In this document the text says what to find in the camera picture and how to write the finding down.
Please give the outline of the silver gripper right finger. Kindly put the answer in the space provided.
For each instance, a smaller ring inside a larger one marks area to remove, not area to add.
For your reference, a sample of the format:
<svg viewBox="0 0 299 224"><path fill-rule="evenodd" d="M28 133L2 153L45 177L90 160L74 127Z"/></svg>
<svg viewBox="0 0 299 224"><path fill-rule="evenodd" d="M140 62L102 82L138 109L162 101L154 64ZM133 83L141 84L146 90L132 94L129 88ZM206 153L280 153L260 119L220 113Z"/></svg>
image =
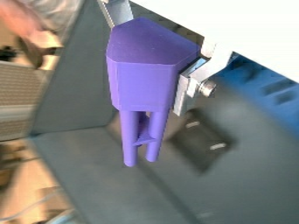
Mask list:
<svg viewBox="0 0 299 224"><path fill-rule="evenodd" d="M209 77L229 63L232 51L222 44L204 40L198 58L181 70L172 112L181 116L193 106L197 94L209 97L216 84Z"/></svg>

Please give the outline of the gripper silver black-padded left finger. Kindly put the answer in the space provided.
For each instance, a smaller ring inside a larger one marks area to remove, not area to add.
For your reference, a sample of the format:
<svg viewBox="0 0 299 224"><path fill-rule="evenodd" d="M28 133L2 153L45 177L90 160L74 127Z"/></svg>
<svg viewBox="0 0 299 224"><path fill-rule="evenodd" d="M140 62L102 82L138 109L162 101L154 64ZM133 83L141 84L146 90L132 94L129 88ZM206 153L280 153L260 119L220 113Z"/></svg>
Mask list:
<svg viewBox="0 0 299 224"><path fill-rule="evenodd" d="M133 19L128 0L97 0L97 4L110 28Z"/></svg>

